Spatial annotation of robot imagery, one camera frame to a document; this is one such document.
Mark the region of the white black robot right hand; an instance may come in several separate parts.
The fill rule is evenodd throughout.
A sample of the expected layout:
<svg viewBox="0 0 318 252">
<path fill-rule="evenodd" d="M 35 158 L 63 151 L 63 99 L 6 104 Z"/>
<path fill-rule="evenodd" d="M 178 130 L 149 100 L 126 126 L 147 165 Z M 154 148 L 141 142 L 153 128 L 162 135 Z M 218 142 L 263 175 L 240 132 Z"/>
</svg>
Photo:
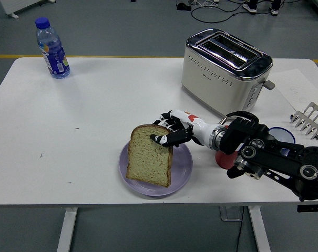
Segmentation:
<svg viewBox="0 0 318 252">
<path fill-rule="evenodd" d="M 218 124 L 208 124 L 196 115 L 182 110 L 170 110 L 161 114 L 155 125 L 168 129 L 166 135 L 152 134 L 150 139 L 164 147 L 176 146 L 193 140 L 196 144 L 217 150 L 216 143 Z"/>
</svg>

